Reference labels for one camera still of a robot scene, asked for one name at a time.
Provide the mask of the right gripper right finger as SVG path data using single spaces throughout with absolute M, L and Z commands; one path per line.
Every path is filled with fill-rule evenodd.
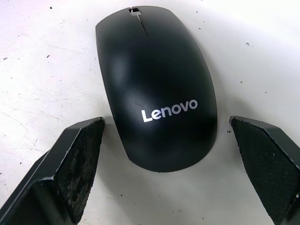
M 230 117 L 246 173 L 276 225 L 300 223 L 300 149 L 279 127 Z

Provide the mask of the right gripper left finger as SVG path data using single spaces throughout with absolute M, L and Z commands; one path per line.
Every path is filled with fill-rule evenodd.
M 105 119 L 67 127 L 0 209 L 2 225 L 77 225 L 96 175 Z

